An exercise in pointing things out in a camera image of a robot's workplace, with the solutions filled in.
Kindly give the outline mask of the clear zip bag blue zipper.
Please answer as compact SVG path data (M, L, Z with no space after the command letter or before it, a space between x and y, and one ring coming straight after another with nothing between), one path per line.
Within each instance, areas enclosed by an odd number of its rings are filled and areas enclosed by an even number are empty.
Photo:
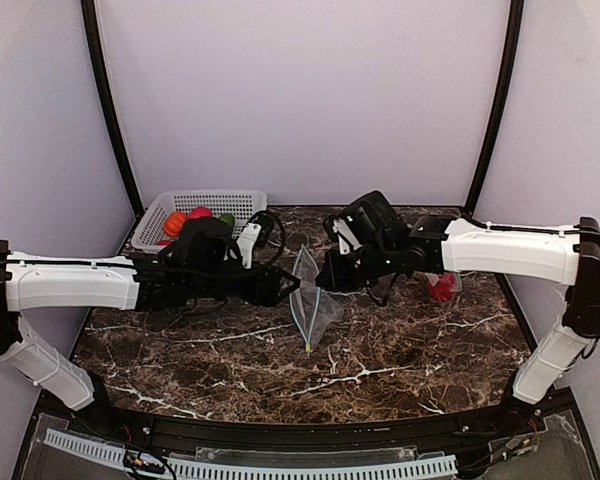
M291 315L304 340L305 351L312 352L327 328L343 318L344 309L317 286L319 268L305 245L296 256L292 274L300 280L300 287L290 295Z

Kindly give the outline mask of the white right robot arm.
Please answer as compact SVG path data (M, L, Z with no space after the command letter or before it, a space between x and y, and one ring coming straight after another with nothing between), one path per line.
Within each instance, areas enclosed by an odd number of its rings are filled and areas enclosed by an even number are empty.
M517 371L511 394L535 405L576 358L600 339L600 229L529 227L479 222L470 216L424 216L408 224L379 191L323 223L334 247L324 256L318 287L350 292L387 275L465 271L518 275L566 287L566 307Z

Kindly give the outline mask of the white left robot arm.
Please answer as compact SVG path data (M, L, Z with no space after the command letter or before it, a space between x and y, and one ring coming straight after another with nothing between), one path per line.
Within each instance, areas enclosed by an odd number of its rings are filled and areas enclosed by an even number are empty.
M239 236L219 218L187 220L155 254L109 258L40 257L0 240L0 360L80 414L110 406L102 380L42 339L22 314L43 308L101 307L151 312L191 300L237 298L273 307L300 281L275 259L254 260L265 227L250 220Z

